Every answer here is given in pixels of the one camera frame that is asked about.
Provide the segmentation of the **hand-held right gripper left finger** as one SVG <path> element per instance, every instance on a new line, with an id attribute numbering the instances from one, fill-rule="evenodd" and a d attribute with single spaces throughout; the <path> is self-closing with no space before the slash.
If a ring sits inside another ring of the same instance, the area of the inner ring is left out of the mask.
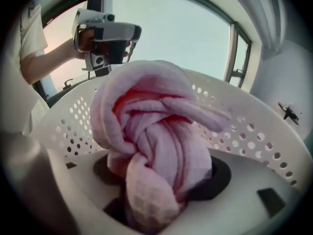
<path id="1" fill-rule="evenodd" d="M 59 191 L 75 219 L 80 235 L 132 235 L 132 230 L 112 219 L 104 207 L 118 196 L 116 186 L 103 183 L 93 172 L 105 151 L 65 157 L 47 151 Z"/>

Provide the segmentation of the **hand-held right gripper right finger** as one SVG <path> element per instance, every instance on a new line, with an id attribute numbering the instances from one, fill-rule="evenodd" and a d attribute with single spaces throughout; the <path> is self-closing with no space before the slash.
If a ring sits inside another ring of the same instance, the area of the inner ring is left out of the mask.
<path id="1" fill-rule="evenodd" d="M 247 157 L 209 152 L 229 166 L 230 182 L 214 199 L 190 202 L 168 227 L 168 235 L 270 235 L 290 216 L 301 194 L 277 173 Z M 265 189 L 277 194 L 272 204 L 282 203 L 273 216 L 258 195 Z"/>

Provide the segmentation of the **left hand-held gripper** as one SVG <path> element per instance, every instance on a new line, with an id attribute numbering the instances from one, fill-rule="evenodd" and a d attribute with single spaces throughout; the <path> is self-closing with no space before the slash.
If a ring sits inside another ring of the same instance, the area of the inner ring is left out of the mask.
<path id="1" fill-rule="evenodd" d="M 141 27 L 131 23 L 116 23 L 115 15 L 79 8 L 73 22 L 73 40 L 78 50 L 78 34 L 93 29 L 94 39 L 90 51 L 85 52 L 84 71 L 109 70 L 110 65 L 123 63 L 129 41 L 138 41 Z"/>

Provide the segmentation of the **pink clothes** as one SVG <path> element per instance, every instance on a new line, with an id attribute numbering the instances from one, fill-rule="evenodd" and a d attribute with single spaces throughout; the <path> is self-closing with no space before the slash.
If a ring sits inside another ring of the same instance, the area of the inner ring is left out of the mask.
<path id="1" fill-rule="evenodd" d="M 94 141 L 108 169 L 125 181 L 130 226 L 155 233 L 187 205 L 187 193 L 212 176 L 207 147 L 193 129 L 220 133 L 230 116 L 199 104 L 185 71 L 166 61 L 133 61 L 111 71 L 90 108 Z"/>

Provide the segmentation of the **white laundry basket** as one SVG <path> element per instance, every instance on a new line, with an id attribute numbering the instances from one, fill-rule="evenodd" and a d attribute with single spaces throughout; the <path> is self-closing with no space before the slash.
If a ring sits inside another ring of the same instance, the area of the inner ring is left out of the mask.
<path id="1" fill-rule="evenodd" d="M 306 190 L 313 175 L 312 158 L 297 133 L 276 112 L 226 82 L 192 70 L 185 73 L 201 105 L 231 115 L 220 134 L 194 124 L 210 147 L 259 161 L 297 190 Z M 68 92 L 50 108 L 31 137 L 64 156 L 100 151 L 92 138 L 90 106 L 104 82 L 104 77 L 93 78 Z"/>

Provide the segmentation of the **person's left forearm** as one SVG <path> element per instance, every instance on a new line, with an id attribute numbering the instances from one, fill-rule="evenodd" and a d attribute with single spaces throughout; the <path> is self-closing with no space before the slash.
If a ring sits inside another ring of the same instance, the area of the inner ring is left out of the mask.
<path id="1" fill-rule="evenodd" d="M 32 85 L 74 58 L 83 59 L 83 54 L 74 48 L 73 40 L 69 39 L 47 54 L 37 56 L 34 52 L 23 58 L 21 73 L 25 81 Z"/>

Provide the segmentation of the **person's left hand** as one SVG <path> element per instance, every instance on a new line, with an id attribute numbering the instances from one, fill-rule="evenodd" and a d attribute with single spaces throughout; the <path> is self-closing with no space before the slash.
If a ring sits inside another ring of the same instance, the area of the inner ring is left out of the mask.
<path id="1" fill-rule="evenodd" d="M 75 47 L 74 40 L 69 39 L 69 55 L 70 57 L 77 59 L 84 59 L 85 52 L 90 51 L 92 47 L 92 40 L 94 39 L 94 30 L 88 29 L 78 34 L 78 50 Z"/>

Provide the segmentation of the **person's cream shirt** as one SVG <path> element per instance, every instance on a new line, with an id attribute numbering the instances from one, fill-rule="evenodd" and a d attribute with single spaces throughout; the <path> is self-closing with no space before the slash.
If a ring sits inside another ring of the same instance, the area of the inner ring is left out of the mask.
<path id="1" fill-rule="evenodd" d="M 13 24 L 1 55 L 0 131 L 27 136 L 49 110 L 21 72 L 21 61 L 46 47 L 41 6 L 32 2 Z"/>

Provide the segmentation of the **white vertical pipes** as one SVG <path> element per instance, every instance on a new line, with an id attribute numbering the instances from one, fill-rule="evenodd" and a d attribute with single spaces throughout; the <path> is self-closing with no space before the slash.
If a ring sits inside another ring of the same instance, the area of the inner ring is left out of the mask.
<path id="1" fill-rule="evenodd" d="M 283 0 L 259 0 L 267 25 L 267 48 L 279 52 L 287 30 L 287 12 Z"/>

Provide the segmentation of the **black wall fixture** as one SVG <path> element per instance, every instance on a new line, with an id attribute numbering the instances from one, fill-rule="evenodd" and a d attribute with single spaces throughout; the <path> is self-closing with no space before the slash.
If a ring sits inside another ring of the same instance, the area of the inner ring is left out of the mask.
<path id="1" fill-rule="evenodd" d="M 296 125 L 299 125 L 299 117 L 296 113 L 291 109 L 289 105 L 282 104 L 278 102 L 278 106 L 283 110 L 285 113 L 283 116 L 283 120 L 290 118 Z"/>

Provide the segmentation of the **black window frame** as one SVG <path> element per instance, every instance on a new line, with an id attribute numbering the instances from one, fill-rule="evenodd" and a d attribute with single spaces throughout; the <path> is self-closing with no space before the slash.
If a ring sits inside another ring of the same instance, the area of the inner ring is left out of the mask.
<path id="1" fill-rule="evenodd" d="M 90 0 L 36 0 L 49 53 L 71 37 L 79 8 Z M 98 0 L 118 22 L 142 27 L 131 60 L 166 60 L 183 68 L 243 84 L 251 40 L 210 0 Z"/>

